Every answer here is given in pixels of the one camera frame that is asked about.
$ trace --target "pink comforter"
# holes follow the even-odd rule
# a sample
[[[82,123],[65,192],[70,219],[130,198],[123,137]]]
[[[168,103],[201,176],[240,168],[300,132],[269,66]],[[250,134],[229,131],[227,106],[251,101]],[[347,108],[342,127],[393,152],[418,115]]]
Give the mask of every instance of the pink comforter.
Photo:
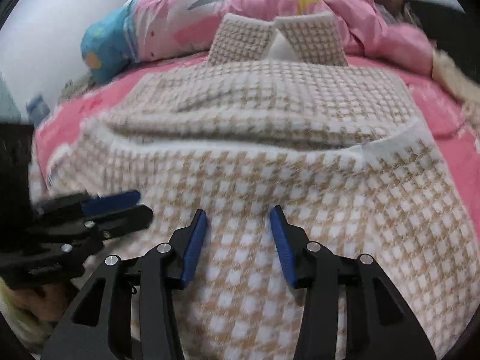
[[[432,46],[425,34],[408,24],[387,25],[373,0],[138,0],[133,21],[140,59],[151,62],[208,49],[229,12],[272,21],[325,10],[335,14],[347,54],[430,76]]]

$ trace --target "blue pillow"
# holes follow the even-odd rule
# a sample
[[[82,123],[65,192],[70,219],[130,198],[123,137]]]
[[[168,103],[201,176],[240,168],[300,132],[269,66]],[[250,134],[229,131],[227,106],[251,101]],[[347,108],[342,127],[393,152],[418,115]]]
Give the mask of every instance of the blue pillow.
[[[127,42],[127,37],[134,39],[131,34],[135,34],[130,15],[134,1],[92,24],[83,35],[80,44],[82,58],[98,84],[108,83],[136,60],[135,50]]]

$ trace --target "white and beige checkered fabric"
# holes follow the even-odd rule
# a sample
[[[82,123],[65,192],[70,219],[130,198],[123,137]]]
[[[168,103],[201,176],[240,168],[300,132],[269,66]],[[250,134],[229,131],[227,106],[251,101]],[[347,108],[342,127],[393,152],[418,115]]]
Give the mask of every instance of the white and beige checkered fabric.
[[[125,139],[138,136],[159,141]],[[282,275],[267,221],[276,204],[334,253],[371,253],[439,357],[479,303],[472,223],[419,110],[385,71],[262,61],[147,76],[92,121],[55,186],[137,188],[154,210],[148,230],[113,240],[89,272],[108,254],[143,255],[206,210],[195,278],[174,293],[187,359],[293,357],[304,293]],[[345,316],[341,299],[338,359]]]
[[[348,66],[332,12],[277,17],[274,25],[290,42],[302,62]]]
[[[259,61],[268,52],[274,34],[271,22],[227,13],[215,34],[207,61],[212,66]]]

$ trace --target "blue finger pad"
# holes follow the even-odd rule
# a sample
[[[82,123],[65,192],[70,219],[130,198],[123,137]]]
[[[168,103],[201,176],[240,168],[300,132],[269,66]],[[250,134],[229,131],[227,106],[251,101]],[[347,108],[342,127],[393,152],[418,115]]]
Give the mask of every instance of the blue finger pad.
[[[92,199],[82,204],[82,211],[85,216],[103,214],[104,212],[126,210],[133,207],[140,201],[141,194],[138,191],[118,193],[117,195],[105,196]]]
[[[277,208],[274,208],[270,211],[270,228],[272,229],[273,239],[275,241],[275,246],[277,247],[278,258],[280,259],[280,264],[282,265],[283,275],[285,280],[294,287],[297,282],[295,277],[295,265],[294,265],[294,256],[293,251],[290,248],[287,236],[285,234],[285,228],[282,224],[282,219],[280,214],[277,211]]]
[[[181,281],[184,287],[188,285],[190,280],[195,275],[197,269],[198,259],[200,258],[200,251],[202,250],[203,240],[207,232],[208,221],[205,211],[200,213],[193,233],[188,243],[187,250],[183,255],[183,272],[181,275]]]

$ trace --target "folded blanket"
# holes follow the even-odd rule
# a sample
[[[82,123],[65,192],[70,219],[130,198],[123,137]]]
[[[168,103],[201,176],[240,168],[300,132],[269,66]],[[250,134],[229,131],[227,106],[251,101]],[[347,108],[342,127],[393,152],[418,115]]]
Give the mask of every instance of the folded blanket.
[[[408,90],[383,70],[246,61],[146,76],[90,122],[55,188],[137,188],[154,210],[150,229],[110,244],[89,271],[107,254],[144,254],[206,210],[195,280],[174,294],[189,359],[292,358],[303,300],[268,228],[276,204],[333,252],[372,254],[439,357],[478,306],[469,215]],[[339,359],[345,333],[342,299]]]

